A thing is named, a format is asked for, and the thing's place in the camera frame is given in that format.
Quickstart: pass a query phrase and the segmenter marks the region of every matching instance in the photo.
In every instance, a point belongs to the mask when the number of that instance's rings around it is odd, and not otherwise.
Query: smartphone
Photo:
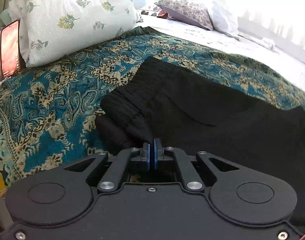
[[[19,20],[15,20],[1,31],[0,62],[3,78],[20,70],[22,61],[19,48]]]

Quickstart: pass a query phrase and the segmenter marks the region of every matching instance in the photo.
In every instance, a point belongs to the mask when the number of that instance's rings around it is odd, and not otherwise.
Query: teal patterned blanket
[[[188,68],[281,109],[305,93],[266,65],[146,27],[28,69],[0,88],[0,172],[5,184],[106,151],[95,129],[102,97],[127,84],[147,57]]]

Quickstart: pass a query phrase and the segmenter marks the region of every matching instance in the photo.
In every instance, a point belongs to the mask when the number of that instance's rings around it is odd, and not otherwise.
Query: white floral duvet
[[[9,0],[20,19],[20,49],[27,67],[97,44],[134,27],[132,0]]]

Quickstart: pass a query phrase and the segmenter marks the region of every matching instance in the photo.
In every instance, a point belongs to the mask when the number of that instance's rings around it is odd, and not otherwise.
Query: mattress
[[[150,26],[168,35],[193,41],[230,54],[240,54],[264,63],[296,87],[305,91],[305,64],[284,51],[272,52],[243,37],[241,41],[216,31],[207,31],[196,26],[157,17],[142,15],[143,22],[137,26]]]

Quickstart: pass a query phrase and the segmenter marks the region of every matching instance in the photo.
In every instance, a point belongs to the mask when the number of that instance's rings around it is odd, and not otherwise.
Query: black garment
[[[283,111],[181,67],[148,58],[101,103],[96,127],[113,153],[160,138],[278,177],[297,192],[291,222],[305,226],[305,111]]]

